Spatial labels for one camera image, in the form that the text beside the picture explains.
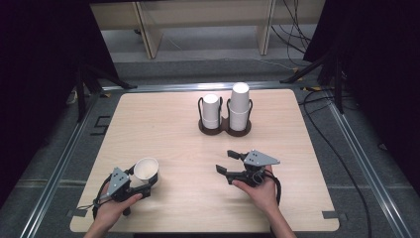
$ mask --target tripod leg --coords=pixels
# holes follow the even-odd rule
[[[112,82],[114,82],[115,84],[125,88],[125,89],[132,89],[132,88],[137,88],[136,85],[130,85],[127,82],[122,81],[120,78],[116,78],[114,76],[111,76],[110,74],[92,66],[92,65],[86,65],[86,68],[89,69],[90,71],[92,71],[93,73],[95,73],[98,76],[101,76],[103,78],[106,78]]]
[[[281,80],[280,83],[293,83],[293,82],[297,81],[297,79],[299,79],[302,76],[308,74],[309,72],[311,72],[312,70],[314,70],[315,68],[317,68],[318,66],[323,64],[325,62],[325,60],[327,59],[327,57],[328,57],[328,54],[323,55],[321,58],[312,62],[307,67],[303,68],[303,70],[294,74],[292,77]]]
[[[342,101],[342,66],[339,59],[336,59],[336,78],[334,81],[334,102],[336,103],[337,109],[343,114],[343,101]]]
[[[82,71],[79,67],[76,72],[76,92],[77,92],[77,105],[78,105],[78,119],[80,121],[84,113],[86,112],[86,102],[84,100],[84,88],[83,88],[83,80],[82,80]]]

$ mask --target human hand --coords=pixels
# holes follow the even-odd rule
[[[272,172],[271,166],[266,166],[265,169]],[[251,187],[239,180],[233,180],[232,184],[246,192],[253,204],[262,212],[267,213],[271,209],[278,208],[275,199],[275,182],[271,178],[265,177],[263,183],[256,187]]]
[[[108,186],[109,182],[106,183],[102,189],[102,194],[108,190]],[[115,222],[118,221],[123,211],[141,198],[141,194],[135,194],[122,202],[115,200],[106,201],[106,199],[109,198],[101,200],[100,203],[102,203],[102,205],[98,208],[96,218],[84,237],[103,237]]]

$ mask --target metal bracket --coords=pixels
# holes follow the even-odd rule
[[[263,167],[268,165],[278,165],[280,164],[280,161],[259,151],[251,150],[245,157],[244,164],[255,167]]]

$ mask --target wrist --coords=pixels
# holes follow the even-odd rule
[[[87,231],[84,238],[105,237],[109,229],[111,229],[111,227],[104,225],[101,222],[98,222],[98,220],[95,220],[93,221],[92,225],[89,227],[89,230]]]

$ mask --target black curtain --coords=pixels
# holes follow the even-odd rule
[[[87,1],[6,0],[0,9],[2,205],[64,108],[79,64],[118,74]]]

